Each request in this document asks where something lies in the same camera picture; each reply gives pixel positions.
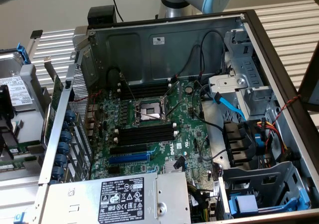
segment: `black ram slot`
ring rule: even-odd
[[[174,140],[172,124],[119,130],[118,145],[135,145]]]
[[[163,96],[168,91],[168,83],[130,86],[136,99]],[[126,84],[122,84],[121,99],[132,99],[132,94]]]
[[[115,147],[110,149],[110,154],[124,154],[124,153],[138,153],[147,152],[148,147],[146,144],[126,146],[126,147]]]

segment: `warning label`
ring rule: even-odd
[[[29,92],[20,76],[0,79],[0,85],[8,86],[12,106],[28,105],[32,103]]]
[[[144,178],[103,182],[99,223],[144,220]]]

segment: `green motherboard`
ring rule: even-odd
[[[205,141],[207,136],[206,124],[199,121],[189,111],[192,108],[192,95],[186,93],[185,89],[193,90],[194,82],[181,80],[179,85],[172,87],[167,96],[169,109],[175,108],[165,120],[154,120],[139,123],[139,126],[152,126],[166,122],[176,123],[177,136],[173,141],[155,142],[148,144],[148,150],[155,150],[149,161],[128,162],[117,164],[120,173],[109,174],[110,165],[108,160],[110,148],[116,147],[114,140],[114,130],[122,125],[122,116],[125,112],[126,125],[122,128],[137,127],[135,123],[134,100],[121,101],[116,94],[111,91],[103,91],[95,100],[100,109],[96,115],[96,124],[107,122],[106,130],[98,131],[96,128],[92,137],[92,147],[94,150],[94,160],[91,170],[91,179],[109,178],[114,176],[134,175],[141,173],[157,172],[158,174],[167,173],[174,170],[173,164],[180,156],[186,158],[185,174],[187,181],[195,184],[198,188],[212,189],[213,178],[207,178],[207,172],[212,170],[212,162],[203,161],[198,154],[198,149],[202,147],[202,156],[210,157],[209,142]],[[198,113],[198,94],[195,94],[194,107]],[[137,103],[156,102],[159,98],[136,99]]]

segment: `power supply label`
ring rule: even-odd
[[[103,182],[99,223],[144,220],[144,178]]]

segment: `wall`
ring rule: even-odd
[[[116,0],[125,21],[152,19],[160,0]],[[255,6],[298,0],[231,0],[227,8]],[[0,5],[0,49],[26,46],[33,30],[70,29],[87,24],[92,6],[112,4],[112,0],[13,0]]]

